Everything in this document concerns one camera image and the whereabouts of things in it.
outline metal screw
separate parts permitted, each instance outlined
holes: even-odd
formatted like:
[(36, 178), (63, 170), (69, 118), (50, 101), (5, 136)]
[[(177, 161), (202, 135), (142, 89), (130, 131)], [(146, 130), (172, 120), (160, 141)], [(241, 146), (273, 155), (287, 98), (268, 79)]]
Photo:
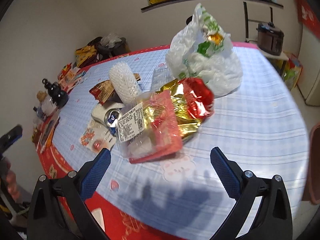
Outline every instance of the metal screw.
[(248, 178), (251, 178), (253, 176), (253, 173), (251, 171), (245, 171), (244, 174)]
[(282, 178), (281, 178), (281, 176), (280, 176), (280, 175), (276, 175), (276, 176), (275, 176), (275, 180), (276, 180), (276, 181), (281, 181), (281, 180), (282, 180)]
[(75, 177), (77, 175), (77, 172), (76, 171), (70, 171), (69, 173), (68, 173), (68, 177), (69, 178), (73, 178), (73, 177)]
[(46, 178), (47, 178), (46, 175), (41, 175), (41, 176), (39, 177), (39, 181), (44, 181)]

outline white plastic bag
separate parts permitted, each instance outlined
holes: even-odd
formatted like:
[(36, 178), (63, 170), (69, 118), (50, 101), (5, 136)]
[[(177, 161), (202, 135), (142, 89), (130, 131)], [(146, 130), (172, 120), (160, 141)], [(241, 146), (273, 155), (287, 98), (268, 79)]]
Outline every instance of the white plastic bag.
[(120, 42), (121, 39), (119, 38), (118, 34), (110, 33), (108, 36), (105, 36), (101, 39), (100, 44), (104, 47), (113, 48), (116, 42)]
[(200, 77), (221, 97), (242, 80), (241, 63), (232, 49), (230, 34), (199, 3), (192, 21), (172, 39), (165, 60), (175, 78)]

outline rice cooker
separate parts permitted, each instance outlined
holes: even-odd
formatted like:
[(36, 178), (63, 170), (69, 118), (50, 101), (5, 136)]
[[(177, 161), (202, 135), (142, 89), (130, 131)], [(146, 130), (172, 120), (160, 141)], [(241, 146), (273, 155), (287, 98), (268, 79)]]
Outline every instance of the rice cooker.
[(263, 51), (279, 56), (282, 52), (284, 33), (273, 22), (258, 24), (258, 46)]

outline hand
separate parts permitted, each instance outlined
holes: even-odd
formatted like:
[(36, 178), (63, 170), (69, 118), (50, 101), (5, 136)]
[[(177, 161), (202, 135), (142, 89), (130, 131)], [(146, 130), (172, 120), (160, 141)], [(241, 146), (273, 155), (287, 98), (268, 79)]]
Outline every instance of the hand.
[(6, 177), (6, 181), (8, 183), (8, 193), (12, 196), (14, 200), (17, 200), (20, 197), (20, 192), (16, 181), (16, 174), (10, 170), (11, 163), (7, 159), (5, 159), (5, 161), (7, 162), (8, 168), (8, 175)]

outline barcode label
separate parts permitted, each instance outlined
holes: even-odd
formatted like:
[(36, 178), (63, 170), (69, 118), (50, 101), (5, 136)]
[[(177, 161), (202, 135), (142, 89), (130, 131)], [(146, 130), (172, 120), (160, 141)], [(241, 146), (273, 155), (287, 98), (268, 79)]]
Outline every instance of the barcode label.
[(117, 122), (120, 142), (125, 142), (141, 133), (144, 127), (142, 102), (121, 116)]

